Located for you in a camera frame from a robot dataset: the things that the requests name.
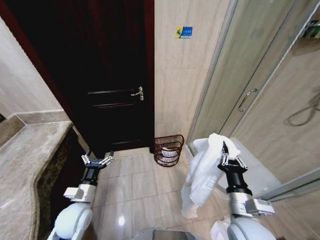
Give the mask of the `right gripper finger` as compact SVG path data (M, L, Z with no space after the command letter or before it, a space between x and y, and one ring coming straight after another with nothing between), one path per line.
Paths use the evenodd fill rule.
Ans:
M243 169L248 169L248 166L239 158L239 157L236 157L235 160L238 162L239 166Z
M226 143L223 142L221 165L227 166L228 164L229 164L229 149L228 149Z

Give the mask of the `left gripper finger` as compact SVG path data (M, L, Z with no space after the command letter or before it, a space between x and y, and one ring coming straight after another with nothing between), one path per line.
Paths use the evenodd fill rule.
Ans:
M102 166L108 166L114 160L114 151L110 151L109 155L100 161Z
M88 150L86 151L86 153L81 156L81 158L82 158L82 160L83 160L83 162L84 162L85 165L89 165L89 164L91 163L90 158L89 158L91 152L92 152L92 151L91 151L90 149L88 149Z

